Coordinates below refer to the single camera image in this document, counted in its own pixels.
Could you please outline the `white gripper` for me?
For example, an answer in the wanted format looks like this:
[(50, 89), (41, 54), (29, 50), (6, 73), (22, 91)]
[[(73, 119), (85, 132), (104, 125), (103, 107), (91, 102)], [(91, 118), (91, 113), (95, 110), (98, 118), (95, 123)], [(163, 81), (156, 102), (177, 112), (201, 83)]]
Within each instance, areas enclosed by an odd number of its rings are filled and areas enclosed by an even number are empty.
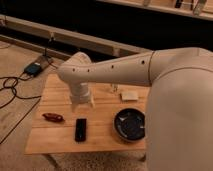
[(72, 112), (75, 112), (77, 104), (88, 103), (91, 108), (95, 108), (95, 102), (91, 99), (91, 92), (87, 83), (71, 84), (69, 89), (71, 92), (70, 99), (73, 103), (71, 104)]

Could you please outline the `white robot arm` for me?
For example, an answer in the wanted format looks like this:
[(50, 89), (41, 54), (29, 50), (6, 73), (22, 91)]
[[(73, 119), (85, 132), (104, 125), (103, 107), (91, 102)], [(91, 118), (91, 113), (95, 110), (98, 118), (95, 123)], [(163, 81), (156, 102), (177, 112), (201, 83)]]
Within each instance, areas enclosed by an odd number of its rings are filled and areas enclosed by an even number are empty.
[(156, 50), (93, 63), (77, 52), (58, 69), (71, 101), (90, 99), (88, 85), (146, 86), (148, 171), (213, 171), (213, 52)]

